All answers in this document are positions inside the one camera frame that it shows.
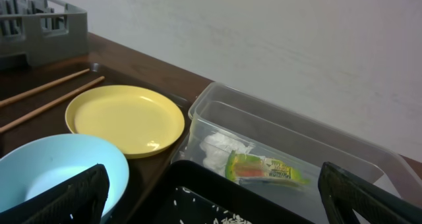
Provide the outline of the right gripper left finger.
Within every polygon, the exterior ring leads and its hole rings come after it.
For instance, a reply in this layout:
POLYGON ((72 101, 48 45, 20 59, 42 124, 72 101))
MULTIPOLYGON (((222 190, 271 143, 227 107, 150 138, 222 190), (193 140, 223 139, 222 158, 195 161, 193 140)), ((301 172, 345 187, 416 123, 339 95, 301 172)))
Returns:
POLYGON ((105 166, 96 164, 49 190, 1 212, 1 223, 100 223, 109 186, 105 166))

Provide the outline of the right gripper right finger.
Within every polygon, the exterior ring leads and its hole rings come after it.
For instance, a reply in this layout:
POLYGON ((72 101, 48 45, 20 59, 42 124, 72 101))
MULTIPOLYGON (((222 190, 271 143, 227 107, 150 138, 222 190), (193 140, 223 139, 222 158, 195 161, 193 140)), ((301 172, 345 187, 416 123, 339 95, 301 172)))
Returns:
POLYGON ((321 167, 318 190, 331 224, 358 223, 356 213, 369 223, 421 224, 421 208, 330 162, 321 167))

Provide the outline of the light blue bowl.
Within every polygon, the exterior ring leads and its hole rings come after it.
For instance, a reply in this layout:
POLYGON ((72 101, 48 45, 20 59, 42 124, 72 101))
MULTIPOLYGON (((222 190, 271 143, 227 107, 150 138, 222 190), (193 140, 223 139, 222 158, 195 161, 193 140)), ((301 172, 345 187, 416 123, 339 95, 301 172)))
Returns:
POLYGON ((105 223, 129 181, 125 156, 110 142, 85 134, 58 134, 29 142, 1 158, 1 211, 9 210, 91 168, 105 166, 109 177, 105 223))

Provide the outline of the yellow round plate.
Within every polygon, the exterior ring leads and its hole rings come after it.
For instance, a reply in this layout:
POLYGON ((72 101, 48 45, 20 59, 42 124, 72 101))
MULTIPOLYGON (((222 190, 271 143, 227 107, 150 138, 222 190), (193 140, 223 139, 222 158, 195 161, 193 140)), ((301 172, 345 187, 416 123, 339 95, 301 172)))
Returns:
POLYGON ((65 121, 74 134, 97 136, 128 159, 157 155, 182 135, 185 119, 169 98, 146 88, 101 86, 75 97, 65 121))

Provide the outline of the green orange snack wrapper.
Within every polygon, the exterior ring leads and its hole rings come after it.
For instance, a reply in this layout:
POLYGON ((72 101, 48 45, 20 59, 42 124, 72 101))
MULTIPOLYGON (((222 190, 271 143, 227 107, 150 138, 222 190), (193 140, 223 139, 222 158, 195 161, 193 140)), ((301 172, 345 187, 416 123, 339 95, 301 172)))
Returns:
POLYGON ((235 151, 227 159, 225 177, 237 184, 275 184, 294 188, 311 182, 300 170, 279 159, 235 151))

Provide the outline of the food scraps rice pile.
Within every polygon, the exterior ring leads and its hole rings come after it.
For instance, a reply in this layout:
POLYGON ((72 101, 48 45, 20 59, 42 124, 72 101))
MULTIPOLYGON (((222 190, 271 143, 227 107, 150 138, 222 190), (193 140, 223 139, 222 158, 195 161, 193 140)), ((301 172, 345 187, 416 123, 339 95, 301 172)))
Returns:
POLYGON ((180 224, 252 224, 184 186, 175 188, 170 206, 171 218, 180 224))

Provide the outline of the wooden chopstick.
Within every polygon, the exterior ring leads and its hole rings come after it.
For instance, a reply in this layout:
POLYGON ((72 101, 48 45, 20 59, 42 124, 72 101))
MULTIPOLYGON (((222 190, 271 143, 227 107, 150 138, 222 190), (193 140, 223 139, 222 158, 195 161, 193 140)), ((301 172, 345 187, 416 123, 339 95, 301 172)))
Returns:
POLYGON ((1 101, 1 107, 5 107, 5 106, 10 105, 10 104, 12 104, 12 103, 15 103, 15 102, 17 102, 17 101, 19 101, 19 100, 22 100, 22 99, 24 99, 24 98, 27 98, 27 97, 33 96, 34 94, 40 93, 40 92, 42 92, 42 91, 44 91, 44 90, 47 90, 47 89, 49 89, 49 88, 52 88, 52 87, 57 86, 57 85, 59 85, 59 84, 62 84, 62 83, 66 82, 66 81, 68 81, 68 80, 70 80, 70 79, 76 78, 76 77, 78 77, 78 76, 80 76, 80 75, 82 75, 82 74, 87 73, 89 70, 90 70, 90 69, 84 69, 84 70, 81 70, 81 71, 79 71, 79 72, 76 72, 76 73, 70 74, 70 75, 65 76, 65 77, 63 77, 63 78, 60 78, 60 79, 54 80, 54 81, 52 81, 52 82, 48 82, 47 84, 43 84, 43 85, 41 85, 41 86, 38 86, 38 87, 36 87, 36 88, 33 88, 33 89, 28 90, 28 91, 26 91, 26 92, 23 92, 23 93, 21 93, 21 94, 15 95, 15 96, 13 96, 13 97, 11 97, 11 98, 4 99, 4 100, 2 100, 2 101, 1 101))
POLYGON ((10 122, 9 124, 2 126, 1 127, 1 133, 4 133, 4 132, 14 128, 14 127, 22 124, 23 122, 26 122, 30 119, 33 119, 34 117, 46 112, 47 110, 55 107, 56 105, 59 105, 60 103, 64 102, 65 100, 67 100, 67 99, 69 99, 73 96, 77 96, 77 95, 81 94, 82 92, 84 92, 87 89, 99 84, 100 82, 102 82, 104 80, 105 80, 105 77, 101 76, 101 77, 99 77, 99 78, 97 78, 97 79, 95 79, 95 80, 93 80, 93 81, 73 90, 72 92, 65 94, 64 96, 61 96, 60 98, 57 98, 57 99, 55 99, 55 100, 37 108, 37 109, 27 113, 26 115, 10 122))

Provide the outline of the white tissue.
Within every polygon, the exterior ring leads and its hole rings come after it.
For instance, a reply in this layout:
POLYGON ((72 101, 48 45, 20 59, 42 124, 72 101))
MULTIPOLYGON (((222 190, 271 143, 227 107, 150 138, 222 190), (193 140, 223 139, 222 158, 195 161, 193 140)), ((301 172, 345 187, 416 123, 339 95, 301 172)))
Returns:
POLYGON ((226 163, 232 151, 248 154, 253 145, 245 145, 237 140, 221 133, 208 135, 201 143, 200 148, 205 152, 206 157, 202 163, 205 168, 225 176, 226 163))

